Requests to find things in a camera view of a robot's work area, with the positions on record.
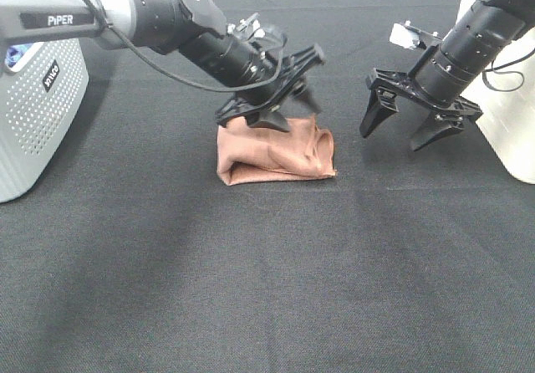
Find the dark gray fabric surface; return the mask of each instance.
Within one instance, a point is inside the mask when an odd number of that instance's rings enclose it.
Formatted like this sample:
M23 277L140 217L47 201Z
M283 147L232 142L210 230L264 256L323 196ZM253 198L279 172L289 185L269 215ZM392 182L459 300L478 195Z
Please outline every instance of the dark gray fabric surface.
M533 186L475 126L412 153L425 112L408 102L358 134L365 75L418 56L391 24L446 33L459 0L215 2L260 11L289 50L322 45L309 80L339 176L224 186L227 97L83 40L80 111L35 188L0 206L0 371L534 371Z

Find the robotic arm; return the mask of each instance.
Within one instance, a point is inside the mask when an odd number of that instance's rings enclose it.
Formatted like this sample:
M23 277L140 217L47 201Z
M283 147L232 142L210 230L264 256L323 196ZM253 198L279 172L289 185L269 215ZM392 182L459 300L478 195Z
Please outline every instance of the robotic arm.
M413 47L425 52L409 73L374 69L367 78L371 95L361 135L367 137L398 112L397 95L430 111L412 136L412 150L462 132L463 122L477 120L482 111L461 93L505 46L534 26L535 0L476 0L444 39L406 25Z
M0 0L0 54L13 44L82 37L94 38L103 49L177 50L227 88L187 83L234 93L216 113L220 125L244 116L251 127L288 131L278 108L289 95L319 112L304 73L324 62L321 48L316 44L283 58L284 33L261 28L256 14L235 26L212 0L89 2Z

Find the wrinkled fabric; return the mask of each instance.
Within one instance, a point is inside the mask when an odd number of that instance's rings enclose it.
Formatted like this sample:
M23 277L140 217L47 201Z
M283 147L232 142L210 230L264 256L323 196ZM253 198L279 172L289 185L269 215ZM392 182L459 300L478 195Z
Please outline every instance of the wrinkled fabric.
M249 128L235 118L217 133L217 175L227 184L336 176L334 139L315 116L288 119L290 131Z
M26 51L32 47L33 44L17 44L9 47L6 53L6 64L12 68L17 62L26 54Z

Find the brown cloth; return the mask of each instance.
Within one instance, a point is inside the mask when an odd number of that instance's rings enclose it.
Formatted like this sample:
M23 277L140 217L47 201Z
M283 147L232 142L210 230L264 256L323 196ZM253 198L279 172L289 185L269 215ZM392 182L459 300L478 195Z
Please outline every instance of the brown cloth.
M290 131L249 128L245 118L217 132L217 175L227 185L302 181L336 176L334 140L316 126L315 116L289 118Z

